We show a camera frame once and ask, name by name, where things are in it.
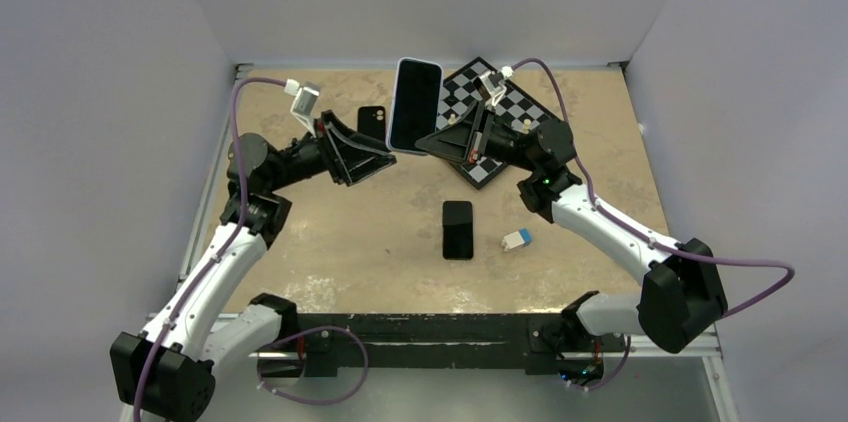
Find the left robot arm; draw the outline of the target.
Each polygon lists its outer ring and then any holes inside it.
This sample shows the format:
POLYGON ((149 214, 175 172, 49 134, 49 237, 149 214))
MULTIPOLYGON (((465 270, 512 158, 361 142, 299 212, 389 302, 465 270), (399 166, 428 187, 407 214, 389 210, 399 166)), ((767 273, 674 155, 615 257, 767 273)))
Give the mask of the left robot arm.
POLYGON ((214 326, 244 276, 282 232, 292 204, 277 190, 324 172, 353 186, 396 163, 383 142, 356 132, 333 112, 315 119, 283 150, 245 133, 230 147, 229 199, 213 238, 184 283, 138 334, 110 348, 119 399, 138 413, 196 421, 216 384, 255 349, 284 351, 300 338, 297 308, 261 294, 236 319, 214 326))

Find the black phone case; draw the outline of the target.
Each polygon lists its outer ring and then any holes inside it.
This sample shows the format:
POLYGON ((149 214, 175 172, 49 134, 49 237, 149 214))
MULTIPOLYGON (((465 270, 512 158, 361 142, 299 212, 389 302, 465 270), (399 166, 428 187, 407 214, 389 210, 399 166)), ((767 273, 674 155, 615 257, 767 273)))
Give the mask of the black phone case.
POLYGON ((357 110, 357 131, 384 143, 387 131, 385 107, 381 105, 359 107, 357 110))

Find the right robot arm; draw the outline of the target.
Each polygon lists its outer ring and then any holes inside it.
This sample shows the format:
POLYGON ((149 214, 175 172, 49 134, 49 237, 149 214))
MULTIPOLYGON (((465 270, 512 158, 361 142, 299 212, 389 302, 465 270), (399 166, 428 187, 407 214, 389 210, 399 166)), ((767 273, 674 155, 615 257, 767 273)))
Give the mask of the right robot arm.
POLYGON ((638 293, 590 291, 568 305, 561 334, 569 346, 584 349, 607 334, 645 335, 676 354, 727 314, 711 249, 658 234, 591 195, 587 179, 567 167, 576 157, 567 122, 547 119, 521 133, 475 103, 416 146, 454 164, 485 157, 528 171, 517 185, 525 207, 591 243, 638 283, 638 293))

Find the black phone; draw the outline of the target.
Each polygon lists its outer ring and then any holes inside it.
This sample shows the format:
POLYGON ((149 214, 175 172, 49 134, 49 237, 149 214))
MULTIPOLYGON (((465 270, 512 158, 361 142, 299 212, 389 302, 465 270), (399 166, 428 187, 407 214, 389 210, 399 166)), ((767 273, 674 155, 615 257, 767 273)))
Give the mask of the black phone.
POLYGON ((445 201, 442 204, 442 256, 446 260, 471 260, 474 257, 474 216, 470 201, 445 201))

